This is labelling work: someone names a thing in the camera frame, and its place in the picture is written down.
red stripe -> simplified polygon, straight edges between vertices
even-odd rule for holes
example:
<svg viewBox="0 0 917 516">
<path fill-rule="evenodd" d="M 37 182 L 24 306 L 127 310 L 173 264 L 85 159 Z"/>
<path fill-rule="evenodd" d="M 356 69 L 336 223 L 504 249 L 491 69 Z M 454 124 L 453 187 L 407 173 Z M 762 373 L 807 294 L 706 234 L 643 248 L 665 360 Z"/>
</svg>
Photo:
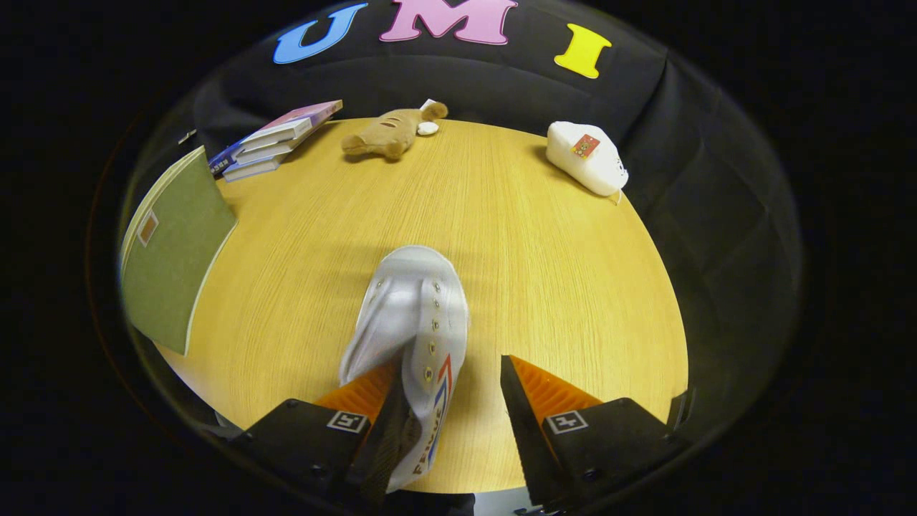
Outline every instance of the red stripe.
<svg viewBox="0 0 917 516">
<path fill-rule="evenodd" d="M 443 373 L 449 371 L 449 394 L 448 397 L 452 398 L 452 355 L 446 355 L 446 361 L 443 362 L 443 366 L 439 368 L 439 376 L 436 377 L 436 382 L 439 383 L 439 380 L 443 379 Z"/>
</svg>

table surface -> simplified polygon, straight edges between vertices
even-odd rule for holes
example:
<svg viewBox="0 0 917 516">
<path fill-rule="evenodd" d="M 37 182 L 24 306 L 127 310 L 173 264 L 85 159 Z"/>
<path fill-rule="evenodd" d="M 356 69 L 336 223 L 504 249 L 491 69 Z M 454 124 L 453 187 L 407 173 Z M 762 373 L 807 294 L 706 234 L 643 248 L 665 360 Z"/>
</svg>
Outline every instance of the table surface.
<svg viewBox="0 0 917 516">
<path fill-rule="evenodd" d="M 471 324 L 436 467 L 409 489 L 525 484 L 503 354 L 665 421 L 688 385 L 684 330 L 626 195 L 591 194 L 547 161 L 544 137 L 456 120 L 397 163 L 345 157 L 340 141 L 367 122 L 327 123 L 278 170 L 218 181 L 238 226 L 201 291 L 187 356 L 160 348 L 185 383 L 242 428 L 287 398 L 317 400 L 338 387 L 379 261 L 422 244 L 455 265 Z"/>
</svg>

blue letter u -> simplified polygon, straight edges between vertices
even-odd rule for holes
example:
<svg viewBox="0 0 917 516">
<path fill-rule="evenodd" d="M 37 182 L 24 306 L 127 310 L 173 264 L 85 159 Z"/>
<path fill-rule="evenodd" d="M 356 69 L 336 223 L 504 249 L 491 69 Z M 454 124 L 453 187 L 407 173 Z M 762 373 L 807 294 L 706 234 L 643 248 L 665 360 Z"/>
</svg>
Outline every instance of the blue letter u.
<svg viewBox="0 0 917 516">
<path fill-rule="evenodd" d="M 328 17 L 333 20 L 331 22 L 331 28 L 328 29 L 328 33 L 325 34 L 324 38 L 321 38 L 311 45 L 302 46 L 300 42 L 303 40 L 303 36 L 305 36 L 305 31 L 312 25 L 315 25 L 317 21 L 310 21 L 280 36 L 277 39 L 277 50 L 274 51 L 274 62 L 277 64 L 297 62 L 335 46 L 338 41 L 341 41 L 347 36 L 348 30 L 350 30 L 350 23 L 353 22 L 353 17 L 357 14 L 357 11 L 367 5 L 368 4 L 356 4 L 355 6 L 345 7 L 328 15 Z"/>
</svg>

green book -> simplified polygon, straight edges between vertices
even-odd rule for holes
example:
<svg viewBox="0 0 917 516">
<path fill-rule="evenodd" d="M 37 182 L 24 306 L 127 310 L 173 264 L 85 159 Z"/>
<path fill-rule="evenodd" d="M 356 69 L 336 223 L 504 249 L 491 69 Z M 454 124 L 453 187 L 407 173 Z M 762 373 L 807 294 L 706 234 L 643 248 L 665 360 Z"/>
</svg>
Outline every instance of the green book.
<svg viewBox="0 0 917 516">
<path fill-rule="evenodd" d="M 203 146 L 156 181 L 127 226 L 120 254 L 127 317 L 141 333 L 188 354 L 198 295 L 236 223 Z"/>
</svg>

orange gripper pad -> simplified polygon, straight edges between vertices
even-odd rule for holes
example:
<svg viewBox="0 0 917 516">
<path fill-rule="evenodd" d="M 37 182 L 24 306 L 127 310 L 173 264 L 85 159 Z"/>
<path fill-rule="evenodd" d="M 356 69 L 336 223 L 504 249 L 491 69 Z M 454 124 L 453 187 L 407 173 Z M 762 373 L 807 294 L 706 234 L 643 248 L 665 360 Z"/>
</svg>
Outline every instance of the orange gripper pad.
<svg viewBox="0 0 917 516">
<path fill-rule="evenodd" d="M 540 367 L 531 365 L 513 355 L 510 355 L 510 360 L 513 361 L 513 368 L 516 375 L 519 376 L 525 397 L 528 398 L 528 404 L 535 413 L 538 425 L 541 425 L 548 416 L 602 404 L 600 399 Z"/>
<path fill-rule="evenodd" d="M 395 367 L 399 363 L 391 360 L 380 365 L 345 386 L 325 394 L 315 404 L 328 409 L 363 414 L 373 423 L 379 417 L 382 403 L 389 394 Z"/>
</svg>

